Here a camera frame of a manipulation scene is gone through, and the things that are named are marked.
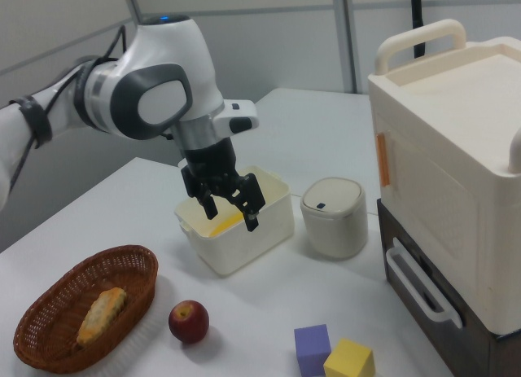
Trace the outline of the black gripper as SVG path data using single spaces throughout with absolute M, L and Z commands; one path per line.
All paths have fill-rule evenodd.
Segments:
M 185 160 L 182 178 L 187 194 L 198 200 L 208 220 L 218 214 L 212 197 L 216 195 L 227 198 L 242 213 L 249 232 L 258 227 L 257 216 L 265 206 L 265 198 L 255 174 L 241 176 L 235 170 L 230 138 L 203 149 L 186 150 Z

